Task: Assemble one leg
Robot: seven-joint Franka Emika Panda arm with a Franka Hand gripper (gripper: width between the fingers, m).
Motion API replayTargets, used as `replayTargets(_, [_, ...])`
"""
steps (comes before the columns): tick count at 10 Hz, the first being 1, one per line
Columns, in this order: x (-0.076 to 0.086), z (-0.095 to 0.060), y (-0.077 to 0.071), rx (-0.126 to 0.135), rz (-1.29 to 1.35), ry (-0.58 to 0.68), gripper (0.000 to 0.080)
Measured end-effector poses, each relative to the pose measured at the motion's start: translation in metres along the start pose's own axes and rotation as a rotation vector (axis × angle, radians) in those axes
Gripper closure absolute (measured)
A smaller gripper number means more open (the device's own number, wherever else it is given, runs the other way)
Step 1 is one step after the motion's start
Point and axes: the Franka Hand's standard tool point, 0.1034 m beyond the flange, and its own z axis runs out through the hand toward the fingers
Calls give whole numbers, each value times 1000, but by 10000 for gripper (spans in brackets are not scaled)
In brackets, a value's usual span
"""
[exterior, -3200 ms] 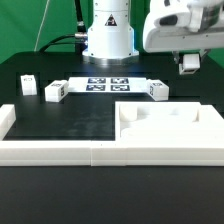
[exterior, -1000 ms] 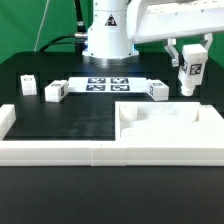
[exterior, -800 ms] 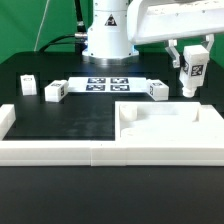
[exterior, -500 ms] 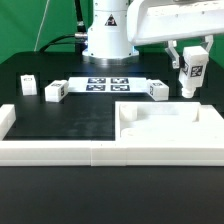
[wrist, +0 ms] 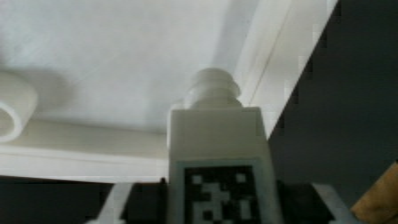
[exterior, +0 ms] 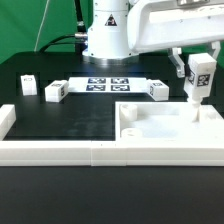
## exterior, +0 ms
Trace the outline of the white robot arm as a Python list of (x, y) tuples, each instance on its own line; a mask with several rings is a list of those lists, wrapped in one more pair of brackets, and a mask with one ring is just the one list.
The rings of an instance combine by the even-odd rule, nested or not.
[(123, 64), (137, 55), (167, 50), (179, 77), (178, 50), (208, 44), (214, 57), (224, 40), (224, 0), (93, 0), (93, 23), (78, 38), (87, 62)]

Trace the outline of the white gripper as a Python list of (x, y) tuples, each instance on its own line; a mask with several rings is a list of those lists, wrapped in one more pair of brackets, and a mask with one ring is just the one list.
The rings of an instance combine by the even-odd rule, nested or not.
[(129, 0), (129, 48), (135, 53), (168, 50), (178, 78), (185, 77), (181, 48), (207, 44), (217, 59), (224, 40), (224, 0)]

